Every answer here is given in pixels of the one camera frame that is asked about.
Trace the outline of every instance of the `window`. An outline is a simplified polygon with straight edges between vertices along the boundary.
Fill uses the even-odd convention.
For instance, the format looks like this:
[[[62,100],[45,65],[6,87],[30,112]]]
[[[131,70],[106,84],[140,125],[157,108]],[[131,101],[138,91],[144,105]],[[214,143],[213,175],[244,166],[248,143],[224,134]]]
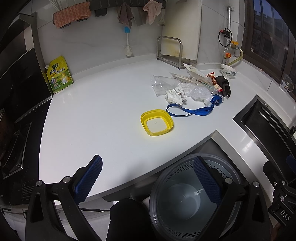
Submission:
[[[244,59],[278,83],[283,73],[296,83],[295,38],[278,12],[266,0],[245,0]],[[296,100],[296,90],[291,92]]]

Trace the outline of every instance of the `ceramic bowl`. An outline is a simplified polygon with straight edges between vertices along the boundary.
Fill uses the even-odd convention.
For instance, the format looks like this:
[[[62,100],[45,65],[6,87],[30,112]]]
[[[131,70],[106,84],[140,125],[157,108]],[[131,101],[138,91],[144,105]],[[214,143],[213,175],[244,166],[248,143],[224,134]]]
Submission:
[[[237,74],[237,71],[234,68],[226,64],[221,64],[221,72],[225,77],[228,77],[230,79],[233,79]]]

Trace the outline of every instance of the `towel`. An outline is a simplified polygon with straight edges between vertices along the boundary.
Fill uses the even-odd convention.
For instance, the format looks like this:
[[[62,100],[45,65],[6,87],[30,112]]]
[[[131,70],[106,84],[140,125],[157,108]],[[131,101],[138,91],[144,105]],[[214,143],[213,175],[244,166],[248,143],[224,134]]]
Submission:
[[[216,77],[217,84],[220,85],[223,89],[222,95],[223,97],[230,97],[231,91],[230,91],[230,86],[229,82],[227,79],[224,78],[224,76],[217,76]]]
[[[156,16],[161,13],[163,5],[159,2],[150,0],[143,8],[144,11],[148,12],[147,22],[151,25],[154,22]]]
[[[57,28],[61,28],[62,26],[76,20],[88,18],[91,15],[89,4],[90,2],[79,3],[54,13],[54,25]]]
[[[128,6],[125,2],[119,7],[118,9],[118,17],[119,23],[124,24],[125,26],[128,26],[131,28],[133,19],[133,14],[131,12],[130,6]]]

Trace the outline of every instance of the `orange towel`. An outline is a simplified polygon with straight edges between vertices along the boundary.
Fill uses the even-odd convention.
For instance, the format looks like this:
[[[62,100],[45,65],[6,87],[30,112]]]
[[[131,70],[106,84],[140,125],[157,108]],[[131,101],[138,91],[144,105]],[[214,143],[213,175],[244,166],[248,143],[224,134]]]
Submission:
[[[76,20],[88,18],[91,15],[89,4],[90,2],[79,3],[54,13],[54,25],[57,28],[61,28],[62,26]]]

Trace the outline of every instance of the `white countertop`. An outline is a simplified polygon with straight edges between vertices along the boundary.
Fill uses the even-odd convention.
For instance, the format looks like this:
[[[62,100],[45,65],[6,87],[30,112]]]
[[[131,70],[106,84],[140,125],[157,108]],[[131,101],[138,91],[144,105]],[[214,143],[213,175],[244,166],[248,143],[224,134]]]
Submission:
[[[218,69],[202,72],[213,71],[216,76],[221,75]],[[164,96],[155,96],[150,77],[152,74],[170,77],[169,72],[186,73],[184,69],[149,60],[86,76],[55,94],[41,139],[39,179],[45,183],[59,182],[98,154],[103,159],[103,169],[89,196],[107,195],[116,187],[142,180],[177,161],[217,131],[245,161],[272,200],[273,187],[263,173],[267,158],[232,118],[256,94],[289,124],[282,108],[264,90],[238,73],[234,80],[229,80],[230,98],[215,106],[208,116],[173,117],[174,127],[169,133],[152,137],[142,127],[140,116],[148,110],[165,110],[168,103]],[[188,109],[204,107],[203,102],[187,100],[183,106]],[[241,169],[248,181],[253,181],[254,175]]]

